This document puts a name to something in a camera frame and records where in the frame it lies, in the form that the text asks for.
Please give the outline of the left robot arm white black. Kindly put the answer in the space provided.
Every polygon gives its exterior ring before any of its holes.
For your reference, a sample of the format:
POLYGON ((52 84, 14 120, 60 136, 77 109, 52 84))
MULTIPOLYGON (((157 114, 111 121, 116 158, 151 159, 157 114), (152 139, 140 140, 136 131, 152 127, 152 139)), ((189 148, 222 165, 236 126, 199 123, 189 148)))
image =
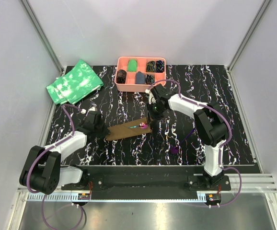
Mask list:
POLYGON ((30 188, 31 193, 49 195, 56 187, 73 184, 82 190, 88 186, 89 178, 78 166, 62 167, 61 163, 75 151, 86 147, 88 142, 101 140, 109 134, 99 111, 90 111, 75 129, 60 141, 44 147, 33 146, 27 156, 19 183, 30 188))

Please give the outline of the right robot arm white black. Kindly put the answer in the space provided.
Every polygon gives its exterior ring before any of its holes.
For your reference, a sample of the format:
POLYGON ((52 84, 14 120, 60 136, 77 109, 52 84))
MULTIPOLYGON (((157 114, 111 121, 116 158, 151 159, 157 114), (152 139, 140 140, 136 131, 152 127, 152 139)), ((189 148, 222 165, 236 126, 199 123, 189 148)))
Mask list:
POLYGON ((232 137, 231 127, 218 104, 198 102, 183 96, 179 91, 169 91, 161 84, 145 90, 149 95, 147 103, 148 123, 163 118, 167 110, 180 112, 195 122, 198 136, 205 146, 203 186, 213 190, 223 178, 223 147, 232 137))

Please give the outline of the brown cloth napkin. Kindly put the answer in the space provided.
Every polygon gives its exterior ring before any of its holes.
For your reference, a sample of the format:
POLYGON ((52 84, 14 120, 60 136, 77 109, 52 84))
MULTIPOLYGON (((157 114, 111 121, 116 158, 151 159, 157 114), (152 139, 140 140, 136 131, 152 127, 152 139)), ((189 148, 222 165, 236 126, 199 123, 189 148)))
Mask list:
POLYGON ((151 133, 151 128, 146 126, 144 128, 136 127, 136 128, 129 128, 131 126, 137 126, 140 123, 146 123, 147 118, 140 118, 137 120, 133 120, 131 122, 125 122, 123 124, 115 125, 109 127, 108 130, 110 133, 105 137, 108 141, 119 140, 124 138, 130 138, 134 136, 139 136, 142 134, 151 133))

